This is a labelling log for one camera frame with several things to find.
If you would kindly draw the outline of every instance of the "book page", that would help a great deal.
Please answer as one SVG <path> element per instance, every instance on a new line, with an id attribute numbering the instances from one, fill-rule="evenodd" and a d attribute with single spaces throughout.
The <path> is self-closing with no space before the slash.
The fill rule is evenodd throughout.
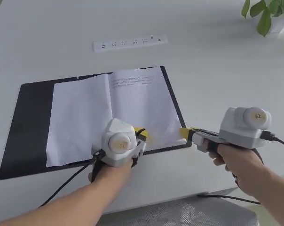
<path id="1" fill-rule="evenodd" d="M 160 67 L 114 72 L 109 85 L 113 118 L 145 128 L 146 150 L 186 143 Z"/>
<path id="2" fill-rule="evenodd" d="M 108 75 L 55 84 L 47 167 L 91 159 L 112 119 Z"/>

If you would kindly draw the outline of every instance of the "white table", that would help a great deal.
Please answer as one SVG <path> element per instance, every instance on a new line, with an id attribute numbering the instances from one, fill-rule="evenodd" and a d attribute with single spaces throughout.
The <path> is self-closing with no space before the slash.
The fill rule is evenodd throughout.
<path id="1" fill-rule="evenodd" d="M 0 164 L 20 85 L 164 65 L 188 126 L 218 130 L 230 106 L 259 106 L 284 140 L 284 47 L 232 0 L 6 0 L 0 7 Z M 167 45 L 96 54 L 92 42 L 166 34 Z M 260 150 L 284 175 L 284 146 Z M 78 169 L 0 181 L 0 220 L 43 203 Z M 85 170 L 57 197 L 88 184 Z M 195 148 L 143 157 L 107 211 L 234 187 Z"/>

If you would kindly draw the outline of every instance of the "white power strip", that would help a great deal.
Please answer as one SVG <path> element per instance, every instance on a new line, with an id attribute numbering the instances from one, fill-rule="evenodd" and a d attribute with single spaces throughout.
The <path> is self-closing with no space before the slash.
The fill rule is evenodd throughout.
<path id="1" fill-rule="evenodd" d="M 138 47 L 153 46 L 165 43 L 168 43 L 167 37 L 165 35 L 163 34 L 149 35 L 135 39 L 94 42 L 93 49 L 94 52 L 104 52 L 108 50 L 123 49 L 123 48 L 138 48 Z"/>

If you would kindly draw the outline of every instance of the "human hand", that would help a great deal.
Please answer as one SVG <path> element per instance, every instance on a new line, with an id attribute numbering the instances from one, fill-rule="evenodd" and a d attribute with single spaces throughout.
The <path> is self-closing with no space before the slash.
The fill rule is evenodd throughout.
<path id="1" fill-rule="evenodd" d="M 208 147 L 208 140 L 204 141 L 204 146 Z M 267 167 L 262 163 L 260 158 L 249 149 L 237 149 L 229 145 L 219 144 L 217 152 L 209 153 L 214 159 L 215 165 L 226 164 L 226 171 L 231 171 L 238 178 L 240 189 L 248 195 L 256 194 L 256 184 L 260 183 L 262 174 Z"/>

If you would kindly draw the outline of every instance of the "black cable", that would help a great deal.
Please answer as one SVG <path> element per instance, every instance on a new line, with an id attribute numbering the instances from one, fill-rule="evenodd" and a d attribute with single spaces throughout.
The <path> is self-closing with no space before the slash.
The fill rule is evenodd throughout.
<path id="1" fill-rule="evenodd" d="M 74 173 L 65 183 L 62 184 L 54 193 L 52 196 L 50 196 L 43 204 L 40 205 L 40 207 L 45 206 L 48 202 L 50 202 L 56 195 L 59 193 L 70 181 L 72 181 L 79 173 L 81 173 L 85 168 L 87 168 L 89 165 L 94 164 L 96 161 L 102 159 L 105 156 L 105 151 L 100 149 L 95 154 L 93 154 L 93 157 L 89 162 L 84 165 L 82 168 L 80 168 L 76 173 Z"/>
<path id="2" fill-rule="evenodd" d="M 51 201 L 51 199 L 54 198 L 54 196 L 57 195 L 57 193 L 59 193 L 63 187 L 65 187 L 70 181 L 73 180 L 73 178 L 75 178 L 79 173 L 81 173 L 85 168 L 87 168 L 89 165 L 91 165 L 92 162 L 89 161 L 86 165 L 84 165 L 82 168 L 80 168 L 76 173 L 74 173 L 65 183 L 63 183 L 54 193 L 52 196 L 50 196 L 43 204 L 40 205 L 40 207 L 45 206 L 48 202 Z"/>
<path id="3" fill-rule="evenodd" d="M 284 145 L 284 141 L 283 141 L 283 140 L 281 140 L 281 139 L 279 139 L 279 138 L 277 138 L 277 137 L 275 137 L 275 138 L 274 138 L 274 141 L 278 141 L 279 143 L 281 143 L 281 144 L 283 144 L 283 145 Z"/>
<path id="4" fill-rule="evenodd" d="M 200 197 L 200 198 L 225 198 L 225 199 L 235 199 L 235 200 L 239 200 L 239 201 L 243 201 L 243 202 L 249 202 L 249 203 L 261 205 L 260 202 L 255 202 L 255 201 L 251 201 L 251 200 L 247 200 L 247 199 L 241 199 L 241 198 L 237 198 L 237 197 L 233 197 L 233 196 L 226 196 L 226 195 L 199 194 L 198 197 Z"/>
<path id="5" fill-rule="evenodd" d="M 271 133 L 270 131 L 262 131 L 260 138 L 268 141 L 278 141 L 279 143 L 284 145 L 284 141 L 277 138 L 275 134 Z"/>

